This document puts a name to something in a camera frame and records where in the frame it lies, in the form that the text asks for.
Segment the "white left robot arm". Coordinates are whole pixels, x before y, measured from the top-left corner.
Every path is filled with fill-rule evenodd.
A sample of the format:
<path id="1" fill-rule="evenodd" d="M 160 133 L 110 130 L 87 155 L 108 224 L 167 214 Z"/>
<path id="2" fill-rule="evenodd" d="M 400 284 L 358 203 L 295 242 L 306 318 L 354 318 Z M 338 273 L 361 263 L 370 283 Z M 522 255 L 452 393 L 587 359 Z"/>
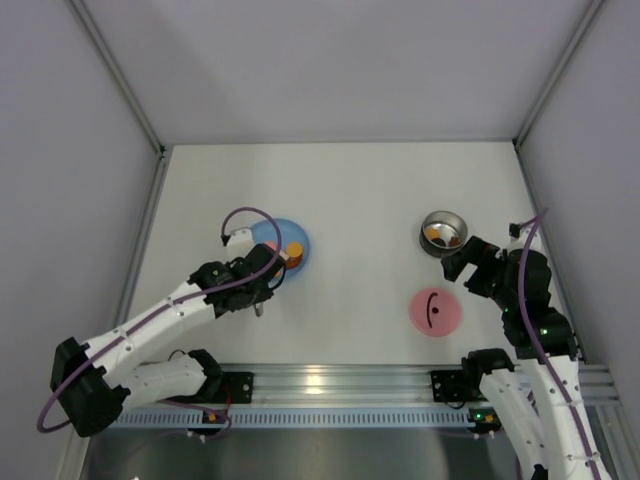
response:
<path id="1" fill-rule="evenodd" d="M 73 337 L 61 342 L 50 388 L 69 424 L 86 438 L 147 404 L 213 402 L 223 370 L 209 352 L 191 350 L 163 362 L 152 356 L 210 320 L 269 300 L 285 270 L 283 253 L 257 244 L 244 257 L 201 265 L 162 301 L 121 326 L 84 342 Z"/>

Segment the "yellow-orange food piece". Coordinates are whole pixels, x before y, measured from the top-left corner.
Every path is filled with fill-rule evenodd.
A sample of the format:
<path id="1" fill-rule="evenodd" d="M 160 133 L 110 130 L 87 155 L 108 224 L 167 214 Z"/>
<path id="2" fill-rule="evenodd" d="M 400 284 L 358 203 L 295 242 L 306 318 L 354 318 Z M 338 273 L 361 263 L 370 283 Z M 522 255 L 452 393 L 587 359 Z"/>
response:
<path id="1" fill-rule="evenodd" d="M 439 231 L 435 228 L 426 229 L 424 234 L 429 240 L 434 240 L 440 237 Z"/>

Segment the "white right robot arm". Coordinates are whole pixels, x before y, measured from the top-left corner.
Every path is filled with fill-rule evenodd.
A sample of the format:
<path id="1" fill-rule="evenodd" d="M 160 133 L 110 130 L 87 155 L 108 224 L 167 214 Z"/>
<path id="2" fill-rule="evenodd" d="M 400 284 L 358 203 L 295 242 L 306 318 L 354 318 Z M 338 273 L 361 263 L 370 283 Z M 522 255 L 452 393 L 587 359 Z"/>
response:
<path id="1" fill-rule="evenodd" d="M 474 266 L 464 286 L 499 307 L 516 354 L 472 351 L 463 373 L 497 414 L 521 478 L 608 479 L 582 397 L 574 333 L 551 304 L 552 273 L 536 242 L 518 238 L 500 248 L 473 236 L 442 260 L 449 281 Z"/>

